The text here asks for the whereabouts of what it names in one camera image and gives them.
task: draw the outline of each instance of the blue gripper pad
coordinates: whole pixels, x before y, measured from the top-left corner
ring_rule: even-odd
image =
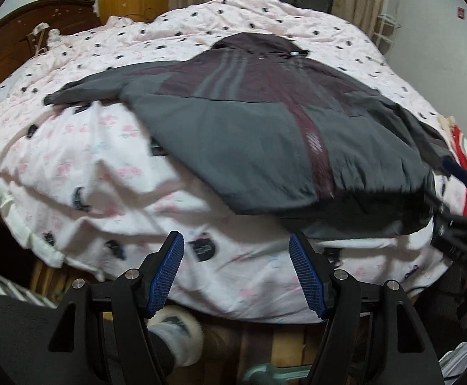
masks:
[[[292,235],[289,240],[289,254],[293,262],[294,270],[298,275],[301,289],[305,294],[306,302],[312,311],[322,317],[327,310],[324,302],[323,284],[312,266],[310,259],[306,256],[298,236]]]
[[[178,271],[183,257],[184,237],[178,233],[150,284],[150,300],[148,301],[147,311],[152,317],[165,305],[176,271]]]

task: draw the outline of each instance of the bedsheet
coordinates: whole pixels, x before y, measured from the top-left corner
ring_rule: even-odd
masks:
[[[268,216],[236,216],[171,157],[152,156],[150,136],[122,104],[43,105],[63,84],[156,60],[186,60],[239,32],[274,33],[398,102],[448,140],[437,112],[395,75],[355,26],[275,0],[215,0],[173,10],[152,24],[111,17],[103,27],[60,36],[29,60],[0,101],[0,212],[22,247],[116,277],[158,250],[171,230],[185,240],[169,297],[197,310],[261,322],[317,321],[288,256],[288,236]],[[454,212],[465,188],[436,176]],[[365,282],[429,285],[447,268],[429,246],[432,225],[394,239],[323,242],[335,265]]]

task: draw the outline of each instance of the foot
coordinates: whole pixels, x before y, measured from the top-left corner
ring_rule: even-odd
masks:
[[[176,366],[195,364],[202,355],[204,335],[200,323],[188,311],[169,305],[147,322],[148,330],[168,346]]]

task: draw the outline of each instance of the wooden headboard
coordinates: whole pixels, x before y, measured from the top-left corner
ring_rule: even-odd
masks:
[[[100,26],[91,0],[39,0],[24,5],[0,20],[0,83],[35,55],[37,38],[33,29],[48,23],[42,47],[50,29],[71,35]]]

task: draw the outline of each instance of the green object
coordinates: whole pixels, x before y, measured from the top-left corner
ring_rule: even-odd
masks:
[[[291,379],[306,378],[311,365],[276,368],[272,364],[255,365],[246,371],[242,382],[250,385],[286,385]]]

